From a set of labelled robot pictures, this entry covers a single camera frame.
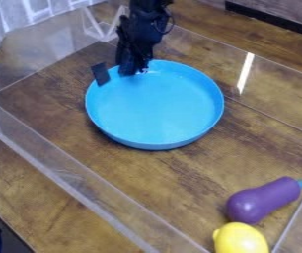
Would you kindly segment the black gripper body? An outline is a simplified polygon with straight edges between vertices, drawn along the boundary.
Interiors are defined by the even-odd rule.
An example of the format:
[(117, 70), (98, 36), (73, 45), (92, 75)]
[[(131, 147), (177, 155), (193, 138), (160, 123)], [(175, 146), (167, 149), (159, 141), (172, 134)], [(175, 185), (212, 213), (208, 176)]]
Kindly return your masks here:
[(125, 52), (143, 59), (152, 58), (152, 48), (169, 32), (167, 28), (169, 18), (168, 11), (161, 8), (151, 12), (135, 8), (129, 16), (120, 17), (117, 59), (123, 58)]

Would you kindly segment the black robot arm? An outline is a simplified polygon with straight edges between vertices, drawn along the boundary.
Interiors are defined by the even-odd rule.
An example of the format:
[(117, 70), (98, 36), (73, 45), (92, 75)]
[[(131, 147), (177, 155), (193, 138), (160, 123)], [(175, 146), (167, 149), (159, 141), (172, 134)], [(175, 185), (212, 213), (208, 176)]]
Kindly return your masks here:
[(169, 32), (167, 23), (172, 16), (167, 6), (171, 3), (172, 0), (131, 0), (131, 13), (120, 16), (116, 64), (123, 76), (149, 68), (153, 47)]

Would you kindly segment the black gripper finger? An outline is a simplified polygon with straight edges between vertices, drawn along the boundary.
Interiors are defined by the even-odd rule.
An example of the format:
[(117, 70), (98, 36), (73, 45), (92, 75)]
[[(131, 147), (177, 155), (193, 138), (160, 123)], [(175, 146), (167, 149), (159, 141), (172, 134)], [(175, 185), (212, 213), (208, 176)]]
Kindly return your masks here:
[(145, 72), (149, 69), (149, 62), (152, 60), (152, 54), (133, 54), (133, 70), (132, 74), (136, 74), (137, 72)]
[(127, 46), (117, 47), (116, 64), (119, 65), (119, 73), (123, 76), (132, 76), (137, 72), (136, 56), (133, 49)]

